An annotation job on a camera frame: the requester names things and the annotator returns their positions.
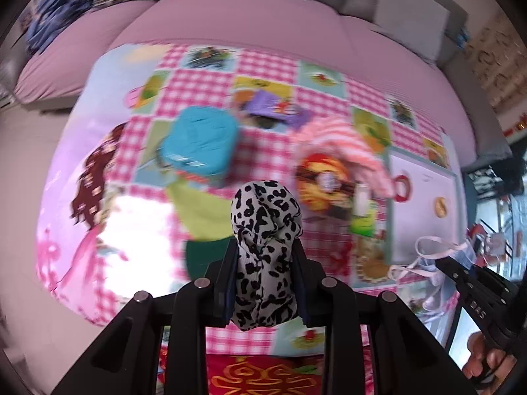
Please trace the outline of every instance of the sofa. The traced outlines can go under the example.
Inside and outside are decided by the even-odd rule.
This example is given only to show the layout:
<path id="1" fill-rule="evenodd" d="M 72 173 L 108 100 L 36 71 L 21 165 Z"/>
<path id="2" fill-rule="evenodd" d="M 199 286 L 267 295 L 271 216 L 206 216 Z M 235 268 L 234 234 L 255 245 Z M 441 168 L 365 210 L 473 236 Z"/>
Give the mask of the sofa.
<path id="1" fill-rule="evenodd" d="M 272 50 L 346 73 L 428 114 L 452 138 L 462 167 L 473 170 L 510 150 L 455 45 L 466 12 L 435 1 L 450 11 L 437 65 L 377 32 L 375 0 L 140 0 L 83 15 L 31 58 L 19 40 L 4 58 L 11 77 L 3 82 L 28 109 L 70 108 L 97 59 L 125 43 Z"/>

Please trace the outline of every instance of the pink towel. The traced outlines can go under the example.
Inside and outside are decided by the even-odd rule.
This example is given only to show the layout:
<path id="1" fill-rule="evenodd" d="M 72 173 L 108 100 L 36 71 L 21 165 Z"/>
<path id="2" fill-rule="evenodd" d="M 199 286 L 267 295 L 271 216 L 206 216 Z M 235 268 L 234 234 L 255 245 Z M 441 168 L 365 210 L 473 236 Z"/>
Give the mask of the pink towel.
<path id="1" fill-rule="evenodd" d="M 393 198 L 395 195 L 393 181 L 383 163 L 345 118 L 316 118 L 293 139 L 351 164 L 350 172 L 355 179 L 368 184 L 378 198 Z"/>

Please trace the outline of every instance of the black and white spotted fabric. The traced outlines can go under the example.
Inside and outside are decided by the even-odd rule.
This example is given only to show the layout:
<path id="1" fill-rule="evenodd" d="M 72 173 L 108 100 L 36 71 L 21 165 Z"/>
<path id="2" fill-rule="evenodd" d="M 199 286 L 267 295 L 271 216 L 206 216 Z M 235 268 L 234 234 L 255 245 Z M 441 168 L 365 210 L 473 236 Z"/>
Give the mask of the black and white spotted fabric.
<path id="1" fill-rule="evenodd" d="M 233 322 L 245 331 L 294 318 L 291 246 L 302 234 L 297 201 L 276 181 L 247 183 L 234 196 L 231 221 L 239 244 Z"/>

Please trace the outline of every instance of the human hand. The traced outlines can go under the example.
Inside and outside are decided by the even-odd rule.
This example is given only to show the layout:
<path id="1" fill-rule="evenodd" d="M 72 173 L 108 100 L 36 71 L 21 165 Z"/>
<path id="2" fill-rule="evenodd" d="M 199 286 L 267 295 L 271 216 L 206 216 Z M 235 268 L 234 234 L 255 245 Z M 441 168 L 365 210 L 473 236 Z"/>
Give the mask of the human hand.
<path id="1" fill-rule="evenodd" d="M 499 349 L 491 349 L 485 357 L 485 337 L 483 337 L 481 332 L 474 333 L 468 338 L 467 348 L 470 350 L 471 355 L 462 371 L 468 379 L 477 377 L 482 373 L 484 360 L 487 361 L 491 370 L 494 370 L 501 363 L 496 372 L 494 372 L 495 378 L 491 385 L 481 393 L 481 395 L 492 395 L 501 386 L 516 364 L 515 357 L 507 355 Z"/>

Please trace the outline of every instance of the red ring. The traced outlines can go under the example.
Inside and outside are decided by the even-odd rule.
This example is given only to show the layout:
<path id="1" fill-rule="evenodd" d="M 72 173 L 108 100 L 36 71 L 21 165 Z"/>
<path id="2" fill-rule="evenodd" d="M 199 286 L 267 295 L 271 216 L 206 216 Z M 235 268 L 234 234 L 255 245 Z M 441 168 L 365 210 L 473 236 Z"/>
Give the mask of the red ring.
<path id="1" fill-rule="evenodd" d="M 410 195 L 412 195 L 412 185 L 410 184 L 410 180 L 406 175 L 399 175 L 394 179 L 394 184 L 397 183 L 403 183 L 406 190 L 406 195 L 401 196 L 400 194 L 395 193 L 394 200 L 397 202 L 406 202 L 408 199 L 410 199 Z"/>

